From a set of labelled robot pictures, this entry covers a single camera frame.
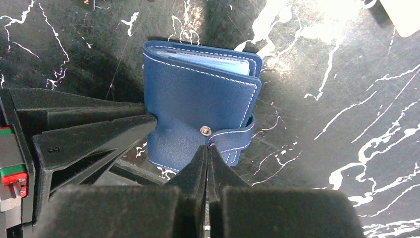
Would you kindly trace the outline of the navy blue card holder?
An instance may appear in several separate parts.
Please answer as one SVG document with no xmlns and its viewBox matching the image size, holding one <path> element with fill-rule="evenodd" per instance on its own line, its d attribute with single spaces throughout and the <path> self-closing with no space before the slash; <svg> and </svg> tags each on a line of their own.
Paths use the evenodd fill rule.
<svg viewBox="0 0 420 238">
<path fill-rule="evenodd" d="M 237 165 L 253 136 L 262 59 L 165 41 L 145 42 L 143 56 L 145 106 L 157 118 L 149 161 L 178 172 L 199 146 L 215 145 L 227 165 Z"/>
</svg>

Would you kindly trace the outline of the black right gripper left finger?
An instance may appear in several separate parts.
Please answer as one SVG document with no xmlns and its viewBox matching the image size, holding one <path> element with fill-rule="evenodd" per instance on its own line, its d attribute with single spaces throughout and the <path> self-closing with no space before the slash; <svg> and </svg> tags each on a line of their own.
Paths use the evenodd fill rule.
<svg viewBox="0 0 420 238">
<path fill-rule="evenodd" d="M 201 238 L 208 148 L 167 183 L 67 185 L 41 213 L 36 238 Z"/>
</svg>

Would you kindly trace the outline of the black card stack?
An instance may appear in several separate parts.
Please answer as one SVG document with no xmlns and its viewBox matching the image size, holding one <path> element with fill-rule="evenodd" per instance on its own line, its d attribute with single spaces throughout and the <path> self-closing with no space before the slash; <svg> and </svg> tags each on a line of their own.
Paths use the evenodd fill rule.
<svg viewBox="0 0 420 238">
<path fill-rule="evenodd" d="M 72 2 L 80 8 L 91 12 L 98 9 L 134 11 L 151 4 L 161 3 L 160 0 L 73 0 Z"/>
</svg>

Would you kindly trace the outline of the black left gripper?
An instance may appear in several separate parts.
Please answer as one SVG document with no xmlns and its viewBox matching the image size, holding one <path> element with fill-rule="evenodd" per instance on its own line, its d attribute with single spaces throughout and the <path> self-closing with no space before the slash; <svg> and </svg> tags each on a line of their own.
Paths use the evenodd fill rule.
<svg viewBox="0 0 420 238">
<path fill-rule="evenodd" d="M 68 184 L 90 184 L 157 119 L 140 103 L 113 102 L 38 88 L 0 91 L 0 236 L 30 238 L 33 218 Z M 37 153 L 34 166 L 25 134 Z"/>
</svg>

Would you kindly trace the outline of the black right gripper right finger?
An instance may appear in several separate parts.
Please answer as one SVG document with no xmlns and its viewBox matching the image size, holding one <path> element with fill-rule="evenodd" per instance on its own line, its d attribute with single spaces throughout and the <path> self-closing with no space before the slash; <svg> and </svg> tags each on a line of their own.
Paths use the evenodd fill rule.
<svg viewBox="0 0 420 238">
<path fill-rule="evenodd" d="M 362 238 L 347 197 L 335 190 L 254 188 L 208 147 L 210 235 L 213 238 Z"/>
</svg>

